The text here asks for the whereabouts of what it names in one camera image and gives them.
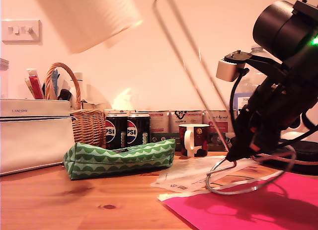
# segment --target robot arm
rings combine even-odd
[[[255,23],[254,40],[282,64],[240,50],[219,62],[217,77],[226,81],[234,81],[245,64],[267,75],[233,120],[229,161],[277,149],[280,132],[317,103],[318,8],[306,2],[275,2]]]

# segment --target white cosmetic bag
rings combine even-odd
[[[0,99],[0,175],[60,164],[73,145],[69,102]]]

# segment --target black soda can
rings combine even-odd
[[[148,113],[131,113],[127,120],[127,146],[150,143],[150,115]]]
[[[114,150],[127,147],[127,113],[109,113],[106,116],[106,149]]]

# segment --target pink paper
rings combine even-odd
[[[251,193],[204,193],[164,203],[201,230],[318,230],[318,180],[291,173]]]

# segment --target pencil case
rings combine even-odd
[[[174,139],[117,150],[76,143],[65,153],[63,162],[71,180],[87,179],[135,169],[171,167],[174,149]]]

